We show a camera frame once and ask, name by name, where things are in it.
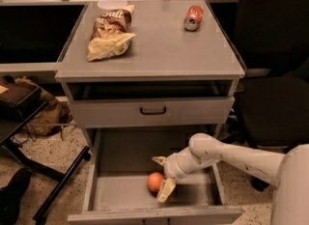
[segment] drawer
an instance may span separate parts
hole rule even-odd
[[[147,178],[162,167],[154,155],[185,147],[185,131],[102,131],[97,133],[83,211],[69,224],[233,224],[241,208],[225,204],[216,165],[192,172],[167,202],[158,203]]]
[[[224,124],[234,98],[147,101],[73,101],[70,111],[81,127],[146,127]]]

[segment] soda can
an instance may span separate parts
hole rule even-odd
[[[203,9],[198,5],[193,5],[185,16],[184,27],[189,31],[194,31],[200,26],[202,18]]]

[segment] cabinet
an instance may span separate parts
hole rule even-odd
[[[208,126],[219,132],[244,70],[205,1],[131,1],[129,50],[88,62],[87,46],[101,14],[87,9],[56,79],[76,123],[92,147],[93,162],[82,214],[72,224],[232,224],[241,214],[227,208],[216,166],[192,174],[161,206],[148,191],[151,156],[185,147],[188,134]],[[197,31],[184,29],[191,5],[203,8]]]

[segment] robotic hand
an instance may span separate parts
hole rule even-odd
[[[156,197],[161,203],[187,174],[223,160],[276,187],[271,225],[309,224],[309,145],[298,146],[284,155],[224,144],[197,133],[187,148],[168,157],[154,156],[153,160],[163,166],[165,174]]]

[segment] white bowl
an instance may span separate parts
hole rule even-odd
[[[98,7],[103,10],[118,10],[127,5],[126,0],[100,0]]]

